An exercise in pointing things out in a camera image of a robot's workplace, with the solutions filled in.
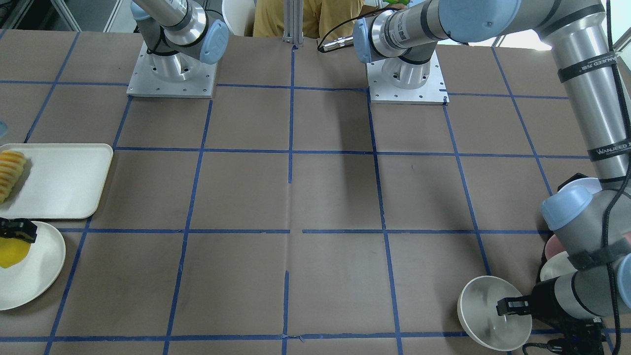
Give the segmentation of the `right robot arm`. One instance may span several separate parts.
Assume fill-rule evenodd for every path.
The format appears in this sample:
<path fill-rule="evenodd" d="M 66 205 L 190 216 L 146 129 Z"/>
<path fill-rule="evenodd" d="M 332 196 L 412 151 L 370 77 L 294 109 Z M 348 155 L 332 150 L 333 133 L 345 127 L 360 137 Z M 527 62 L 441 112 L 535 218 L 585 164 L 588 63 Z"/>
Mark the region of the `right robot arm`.
<path fill-rule="evenodd" d="M 2 30 L 1 150 L 27 158 L 1 216 L 185 234 L 227 27 L 193 0 L 134 0 L 139 34 Z"/>

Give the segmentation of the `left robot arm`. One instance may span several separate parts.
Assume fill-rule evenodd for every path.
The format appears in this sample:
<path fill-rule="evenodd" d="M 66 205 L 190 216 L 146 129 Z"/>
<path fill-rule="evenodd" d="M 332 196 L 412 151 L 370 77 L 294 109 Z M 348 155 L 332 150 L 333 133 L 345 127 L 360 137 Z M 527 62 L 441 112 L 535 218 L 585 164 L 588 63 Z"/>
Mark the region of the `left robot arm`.
<path fill-rule="evenodd" d="M 575 271 L 534 286 L 530 313 L 539 318 L 630 312 L 630 101 L 601 26 L 606 15 L 599 0 L 426 0 L 358 19 L 352 32 L 366 64 L 424 65 L 439 41 L 480 42 L 523 30 L 551 47 L 601 191 L 565 186 L 541 204 Z"/>

